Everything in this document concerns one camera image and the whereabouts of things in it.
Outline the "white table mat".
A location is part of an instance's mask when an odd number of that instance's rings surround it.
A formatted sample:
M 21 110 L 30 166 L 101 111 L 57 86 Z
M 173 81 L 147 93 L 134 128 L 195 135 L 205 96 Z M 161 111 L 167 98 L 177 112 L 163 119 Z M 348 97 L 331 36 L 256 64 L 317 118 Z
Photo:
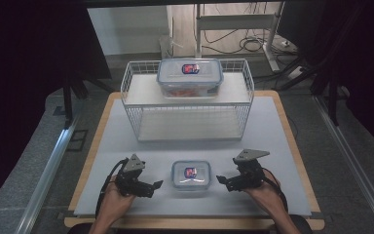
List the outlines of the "white table mat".
M 236 176 L 233 163 L 243 149 L 268 151 L 259 159 L 262 167 L 280 181 L 288 211 L 309 215 L 311 208 L 297 172 L 281 119 L 271 97 L 255 97 L 241 140 L 158 141 L 136 140 L 129 118 L 119 99 L 113 101 L 106 127 L 96 151 L 92 170 L 79 198 L 75 215 L 95 212 L 99 191 L 112 168 L 121 160 L 137 155 L 146 163 L 139 179 L 163 184 L 151 198 L 137 198 L 129 215 L 262 215 L 263 212 L 243 192 L 228 191 L 218 176 Z M 180 160 L 204 160 L 211 167 L 209 188 L 181 191 L 172 185 L 171 167 Z

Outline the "dark curtain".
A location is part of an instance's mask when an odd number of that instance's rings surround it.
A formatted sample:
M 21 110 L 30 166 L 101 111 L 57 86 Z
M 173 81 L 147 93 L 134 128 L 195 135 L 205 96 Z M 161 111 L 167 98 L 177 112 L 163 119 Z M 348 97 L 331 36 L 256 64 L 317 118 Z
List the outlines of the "dark curtain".
M 330 68 L 350 94 L 347 106 L 374 136 L 374 0 L 286 0 L 278 34 L 311 66 L 346 35 Z
M 65 0 L 0 0 L 0 187 L 28 144 L 46 98 L 66 82 L 110 76 L 89 11 Z

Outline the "person's left hand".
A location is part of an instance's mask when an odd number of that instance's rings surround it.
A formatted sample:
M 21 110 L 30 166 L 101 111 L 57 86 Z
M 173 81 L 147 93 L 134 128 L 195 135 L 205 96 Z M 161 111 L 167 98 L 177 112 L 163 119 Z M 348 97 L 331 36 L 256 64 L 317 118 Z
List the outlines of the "person's left hand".
M 116 184 L 109 182 L 97 218 L 112 224 L 126 214 L 134 199 L 134 195 L 122 195 Z

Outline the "large clear food container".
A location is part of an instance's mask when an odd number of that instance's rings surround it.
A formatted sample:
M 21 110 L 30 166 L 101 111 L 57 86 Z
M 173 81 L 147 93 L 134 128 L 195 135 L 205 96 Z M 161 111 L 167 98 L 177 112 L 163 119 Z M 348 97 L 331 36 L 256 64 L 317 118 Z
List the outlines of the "large clear food container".
M 162 94 L 169 90 L 196 90 L 203 97 L 215 98 L 224 81 L 221 62 L 215 58 L 168 58 L 159 63 L 157 83 Z

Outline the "person's dark pants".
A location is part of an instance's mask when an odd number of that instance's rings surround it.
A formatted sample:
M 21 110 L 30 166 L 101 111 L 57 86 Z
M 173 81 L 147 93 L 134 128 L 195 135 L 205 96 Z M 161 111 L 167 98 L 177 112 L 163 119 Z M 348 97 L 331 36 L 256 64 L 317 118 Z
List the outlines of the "person's dark pants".
M 313 230 L 305 218 L 297 214 L 291 214 L 290 218 L 301 234 L 313 234 Z M 88 234 L 91 227 L 90 223 L 77 224 L 70 228 L 67 234 Z

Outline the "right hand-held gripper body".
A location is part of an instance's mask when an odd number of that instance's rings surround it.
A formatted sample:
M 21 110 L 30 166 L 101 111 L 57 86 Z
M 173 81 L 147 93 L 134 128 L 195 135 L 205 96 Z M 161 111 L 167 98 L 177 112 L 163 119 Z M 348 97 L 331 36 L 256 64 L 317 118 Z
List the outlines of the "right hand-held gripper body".
M 239 175 L 228 178 L 227 184 L 234 184 L 238 191 L 246 188 L 257 188 L 261 186 L 265 174 L 258 159 L 269 155 L 269 151 L 244 149 L 236 158 L 233 159 L 237 166 Z

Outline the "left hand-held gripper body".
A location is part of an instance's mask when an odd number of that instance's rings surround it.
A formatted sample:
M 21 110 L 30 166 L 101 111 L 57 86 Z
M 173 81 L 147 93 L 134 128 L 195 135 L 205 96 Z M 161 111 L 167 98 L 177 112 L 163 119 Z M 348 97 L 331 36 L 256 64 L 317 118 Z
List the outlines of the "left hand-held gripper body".
M 120 166 L 120 169 L 116 174 L 115 184 L 120 189 L 122 195 L 139 197 L 141 191 L 154 189 L 153 184 L 148 184 L 138 179 L 145 168 L 145 163 L 136 154 L 132 154 L 130 158 L 121 160 L 118 166 Z

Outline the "pile of small peppers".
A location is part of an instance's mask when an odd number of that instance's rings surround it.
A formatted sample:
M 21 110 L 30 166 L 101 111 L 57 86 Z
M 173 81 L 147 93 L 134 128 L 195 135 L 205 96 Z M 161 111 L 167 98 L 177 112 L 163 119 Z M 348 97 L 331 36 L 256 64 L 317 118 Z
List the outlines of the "pile of small peppers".
M 196 90 L 169 90 L 165 91 L 167 98 L 202 98 L 203 95 Z

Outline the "person's right hand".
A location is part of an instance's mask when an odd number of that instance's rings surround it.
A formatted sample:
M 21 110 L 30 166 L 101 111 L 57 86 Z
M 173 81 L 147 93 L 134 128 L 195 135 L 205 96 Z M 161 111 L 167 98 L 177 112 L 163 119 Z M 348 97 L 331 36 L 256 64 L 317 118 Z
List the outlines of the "person's right hand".
M 258 188 L 247 188 L 244 192 L 272 219 L 284 218 L 287 215 L 279 193 L 269 183 L 263 182 Z

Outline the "aluminium rail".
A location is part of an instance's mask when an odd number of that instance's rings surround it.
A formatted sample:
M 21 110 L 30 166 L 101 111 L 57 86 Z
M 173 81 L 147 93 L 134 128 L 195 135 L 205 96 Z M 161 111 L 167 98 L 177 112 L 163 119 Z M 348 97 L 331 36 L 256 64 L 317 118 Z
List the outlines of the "aluminium rail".
M 347 165 L 355 178 L 356 183 L 374 214 L 374 185 L 357 160 L 341 129 L 336 126 L 328 116 L 328 109 L 325 101 L 321 97 L 316 96 L 313 96 L 313 100 L 315 101 L 326 127 L 334 138 L 342 156 L 346 160 Z
M 60 132 L 56 145 L 20 218 L 14 234 L 31 233 L 37 217 L 43 207 L 46 196 L 48 195 L 49 189 L 54 181 L 68 142 L 75 131 L 79 117 L 80 115 L 77 115 L 72 120 L 68 120 L 65 127 Z

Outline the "white panel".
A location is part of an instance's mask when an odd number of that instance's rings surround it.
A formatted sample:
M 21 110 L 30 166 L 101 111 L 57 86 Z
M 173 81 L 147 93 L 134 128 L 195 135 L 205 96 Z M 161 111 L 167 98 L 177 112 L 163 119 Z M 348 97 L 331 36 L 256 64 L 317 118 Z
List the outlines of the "white panel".
M 88 13 L 106 56 L 159 53 L 160 38 L 171 34 L 168 6 L 91 8 Z

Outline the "black stand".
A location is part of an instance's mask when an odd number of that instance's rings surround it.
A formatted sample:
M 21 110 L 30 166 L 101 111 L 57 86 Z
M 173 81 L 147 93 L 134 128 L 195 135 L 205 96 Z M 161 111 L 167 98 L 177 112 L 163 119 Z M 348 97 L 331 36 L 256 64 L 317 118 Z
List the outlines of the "black stand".
M 115 92 L 115 90 L 111 86 L 99 81 L 98 79 L 95 79 L 87 73 L 78 71 L 73 74 L 66 75 L 63 79 L 62 88 L 65 110 L 65 129 L 69 129 L 74 121 L 71 94 L 74 94 L 78 99 L 85 99 L 89 95 L 89 91 L 85 86 L 85 81 L 90 82 L 91 84 L 101 88 L 109 94 Z
M 328 102 L 327 115 L 335 126 L 338 126 L 336 108 L 338 97 L 338 79 L 336 70 L 333 66 L 335 61 L 334 56 L 326 56 L 320 63 L 302 72 L 296 78 L 286 82 L 285 84 L 276 88 L 276 91 L 285 91 L 295 86 L 296 84 L 316 76 L 310 91 L 314 96 L 321 95 L 325 88 L 328 88 Z

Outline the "white wire rack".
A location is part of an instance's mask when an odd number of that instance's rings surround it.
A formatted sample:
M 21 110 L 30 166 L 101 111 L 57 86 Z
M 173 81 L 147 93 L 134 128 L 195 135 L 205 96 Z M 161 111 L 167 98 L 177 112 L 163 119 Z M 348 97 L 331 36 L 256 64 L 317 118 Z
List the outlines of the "white wire rack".
M 254 83 L 243 58 L 219 59 L 224 75 L 218 96 L 167 98 L 157 83 L 160 60 L 131 61 L 121 99 L 139 141 L 240 139 Z

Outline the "white metal desk frame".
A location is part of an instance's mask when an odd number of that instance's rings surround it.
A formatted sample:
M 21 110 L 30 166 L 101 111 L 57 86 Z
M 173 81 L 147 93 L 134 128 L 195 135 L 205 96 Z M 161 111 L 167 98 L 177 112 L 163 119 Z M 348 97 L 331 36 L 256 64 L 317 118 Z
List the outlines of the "white metal desk frame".
M 229 30 L 229 29 L 269 29 L 270 33 L 265 42 L 262 43 L 262 50 L 270 64 L 273 72 L 279 72 L 280 68 L 273 56 L 272 47 L 274 37 L 279 26 L 283 2 L 272 14 L 263 15 L 226 15 L 226 16 L 206 16 L 201 12 L 201 4 L 196 4 L 196 51 L 195 57 L 202 56 L 202 31 L 203 30 Z

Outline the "small clear food container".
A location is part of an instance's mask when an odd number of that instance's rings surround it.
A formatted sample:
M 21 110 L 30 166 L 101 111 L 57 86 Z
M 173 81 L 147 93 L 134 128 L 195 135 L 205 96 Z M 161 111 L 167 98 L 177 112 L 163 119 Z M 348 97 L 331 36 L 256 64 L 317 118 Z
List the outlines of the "small clear food container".
M 178 190 L 206 190 L 211 182 L 210 164 L 208 161 L 176 161 L 171 167 L 171 179 Z

